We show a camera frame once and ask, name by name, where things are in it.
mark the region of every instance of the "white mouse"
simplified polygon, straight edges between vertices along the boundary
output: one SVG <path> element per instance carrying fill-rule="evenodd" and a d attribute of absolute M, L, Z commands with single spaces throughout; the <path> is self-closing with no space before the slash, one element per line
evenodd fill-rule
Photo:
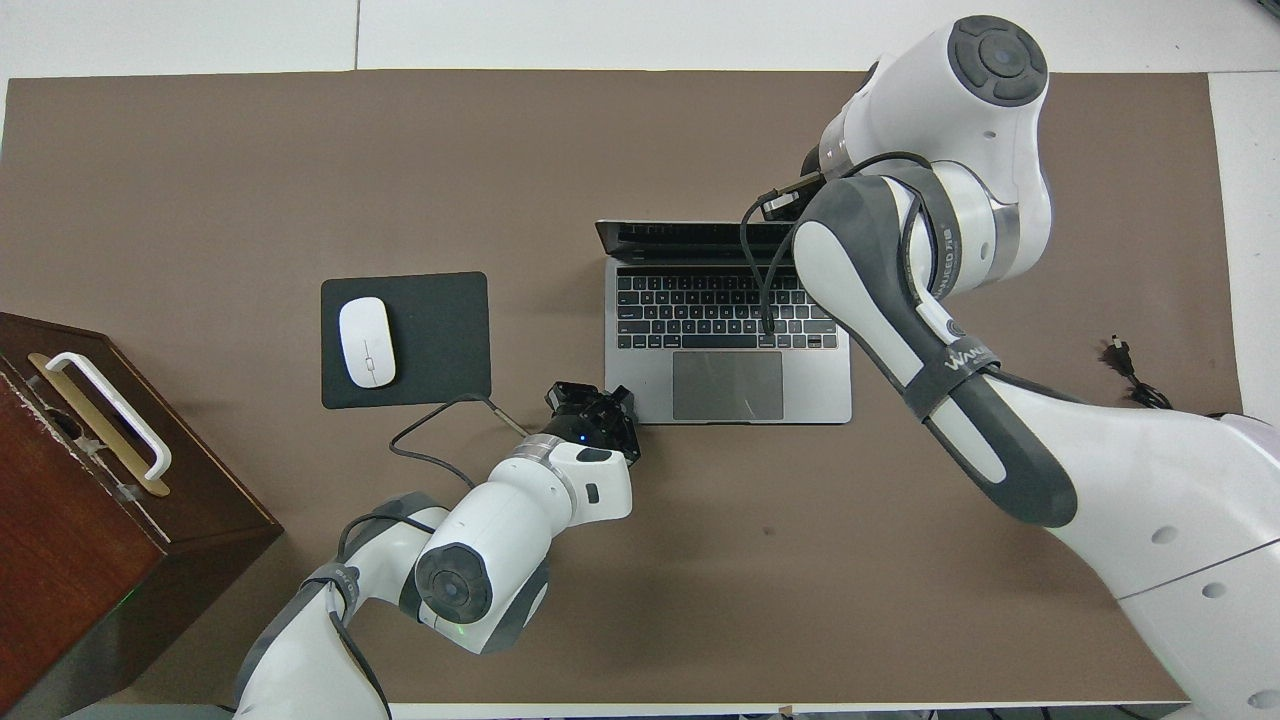
<path fill-rule="evenodd" d="M 338 311 L 338 337 L 353 383 L 374 388 L 396 379 L 392 328 L 381 300 L 357 297 L 343 305 Z"/>

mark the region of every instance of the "silver laptop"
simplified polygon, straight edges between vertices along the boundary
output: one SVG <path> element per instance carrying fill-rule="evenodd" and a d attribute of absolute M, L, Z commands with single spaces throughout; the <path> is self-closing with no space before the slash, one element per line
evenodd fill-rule
<path fill-rule="evenodd" d="M 764 266 L 790 223 L 748 225 Z M 641 423 L 847 423 L 849 334 L 777 272 L 765 333 L 737 223 L 595 223 L 604 274 L 604 384 L 635 393 Z"/>

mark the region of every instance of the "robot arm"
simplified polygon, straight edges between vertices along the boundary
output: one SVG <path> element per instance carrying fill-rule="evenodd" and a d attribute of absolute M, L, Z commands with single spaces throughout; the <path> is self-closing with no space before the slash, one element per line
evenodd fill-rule
<path fill-rule="evenodd" d="M 398 606 L 475 653 L 511 647 L 547 593 L 566 528 L 631 512 L 640 456 L 630 392 L 557 383 L 552 419 L 445 510 L 424 493 L 357 518 L 261 634 L 237 678 L 237 717 L 389 717 L 346 632 L 367 600 Z M 348 533 L 358 533 L 347 541 Z"/>
<path fill-rule="evenodd" d="M 1280 434 L 1074 401 L 1001 372 L 938 302 L 1043 250 L 1044 70 L 1024 31 L 988 17 L 882 61 L 823 133 L 828 182 L 797 222 L 797 272 L 978 488 L 1098 573 L 1201 712 L 1274 720 Z M 888 150 L 931 167 L 845 177 Z"/>

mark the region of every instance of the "wooden box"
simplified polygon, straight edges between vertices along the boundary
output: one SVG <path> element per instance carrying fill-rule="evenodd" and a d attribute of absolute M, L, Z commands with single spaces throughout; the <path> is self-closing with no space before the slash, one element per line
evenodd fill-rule
<path fill-rule="evenodd" d="M 127 687 L 282 532 L 110 340 L 3 313 L 0 493 L 5 717 Z"/>

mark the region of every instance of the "black mouse pad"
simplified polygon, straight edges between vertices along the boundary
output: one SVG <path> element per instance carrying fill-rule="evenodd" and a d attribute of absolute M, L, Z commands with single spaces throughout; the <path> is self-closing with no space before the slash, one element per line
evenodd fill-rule
<path fill-rule="evenodd" d="M 338 313 L 357 297 L 387 306 L 396 378 L 362 388 L 347 373 Z M 339 278 L 320 284 L 320 392 L 325 407 L 445 402 L 493 391 L 484 273 Z"/>

